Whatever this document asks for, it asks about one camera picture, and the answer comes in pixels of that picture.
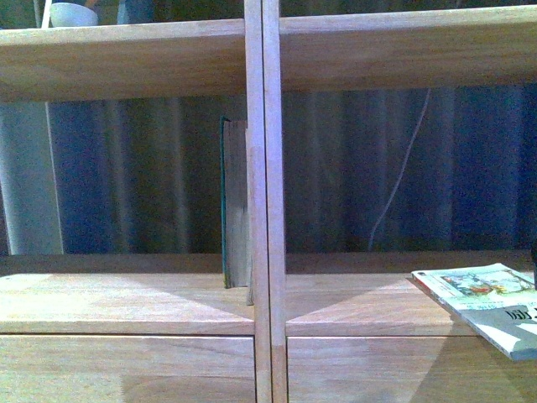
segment book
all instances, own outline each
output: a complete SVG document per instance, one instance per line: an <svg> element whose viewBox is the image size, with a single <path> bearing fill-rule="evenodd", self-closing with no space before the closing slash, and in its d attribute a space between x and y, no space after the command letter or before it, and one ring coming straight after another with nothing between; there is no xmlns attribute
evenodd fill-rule
<svg viewBox="0 0 537 403"><path fill-rule="evenodd" d="M222 268L226 288L252 283L244 121L221 121ZM248 304L252 305L251 293Z"/></svg>
<svg viewBox="0 0 537 403"><path fill-rule="evenodd" d="M417 285L514 361L537 359L537 291L503 264L412 272Z"/></svg>

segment cord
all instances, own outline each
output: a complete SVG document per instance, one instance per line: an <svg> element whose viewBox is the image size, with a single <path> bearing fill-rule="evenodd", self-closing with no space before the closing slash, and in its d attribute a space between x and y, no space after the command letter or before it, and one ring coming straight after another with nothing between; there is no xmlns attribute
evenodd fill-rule
<svg viewBox="0 0 537 403"><path fill-rule="evenodd" d="M430 100L430 92L431 89L427 89L427 93L425 94L425 100L423 102L423 107L421 108L421 114L420 118L418 119L418 123L416 124L416 127L414 128L414 132L412 133L412 137L410 138L409 146L406 149L406 153L404 155L403 164L401 165L401 169L399 171L399 176L397 178L397 181L395 182L394 188L392 189L391 194L389 195L389 199L384 205L383 212L381 212L380 216L378 216L377 221L375 222L375 225L373 226L373 229L371 230L371 233L369 235L369 242L368 242L368 252L371 252L373 249L373 242L375 239L375 233L377 232L377 228L384 219L384 216L386 215L386 212L388 212L388 209L390 205L392 204L392 201L394 200L395 193L397 193L397 190L399 189L399 185L401 184L401 180L403 179L404 171L406 170L406 165L409 162L410 157L410 151L412 151L412 146L414 145L414 141L416 140L416 137L418 135L418 132L420 131L421 124L423 122L423 118L425 116L425 113L427 112L427 107L429 106L429 100Z"/></svg>

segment cabinet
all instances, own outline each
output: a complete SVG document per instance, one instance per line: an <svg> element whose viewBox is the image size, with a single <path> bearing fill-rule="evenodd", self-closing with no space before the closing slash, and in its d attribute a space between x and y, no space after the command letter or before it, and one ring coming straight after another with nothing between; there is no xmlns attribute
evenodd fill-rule
<svg viewBox="0 0 537 403"><path fill-rule="evenodd" d="M2 32L3 102L246 92L255 290L255 307L224 290L215 255L2 259L3 388L46 381L88 401L535 400L532 365L505 361L408 281L419 267L530 270L524 252L286 256L281 92L534 81L536 23L536 6L281 18L275 0L244 0L235 20Z"/></svg>

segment shelf board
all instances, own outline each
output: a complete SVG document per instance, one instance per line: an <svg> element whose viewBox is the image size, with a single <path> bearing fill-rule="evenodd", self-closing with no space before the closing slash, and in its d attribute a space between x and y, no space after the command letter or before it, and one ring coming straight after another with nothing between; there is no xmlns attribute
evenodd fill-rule
<svg viewBox="0 0 537 403"><path fill-rule="evenodd" d="M285 91L537 81L537 6L280 19Z"/></svg>
<svg viewBox="0 0 537 403"><path fill-rule="evenodd" d="M410 272L497 262L533 269L529 251L289 256L295 274L287 276L287 336L475 336L418 289Z"/></svg>
<svg viewBox="0 0 537 403"><path fill-rule="evenodd" d="M224 289L211 255L11 257L0 259L4 273L18 260L34 273L0 277L2 334L253 334L247 289Z"/></svg>
<svg viewBox="0 0 537 403"><path fill-rule="evenodd" d="M0 31L0 102L245 92L244 21Z"/></svg>

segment magazine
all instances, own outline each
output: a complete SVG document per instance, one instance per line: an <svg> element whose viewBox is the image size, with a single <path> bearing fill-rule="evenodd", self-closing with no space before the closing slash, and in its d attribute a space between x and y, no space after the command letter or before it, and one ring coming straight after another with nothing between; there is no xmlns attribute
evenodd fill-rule
<svg viewBox="0 0 537 403"><path fill-rule="evenodd" d="M511 359L537 359L537 291L528 276L497 263L412 277Z"/></svg>

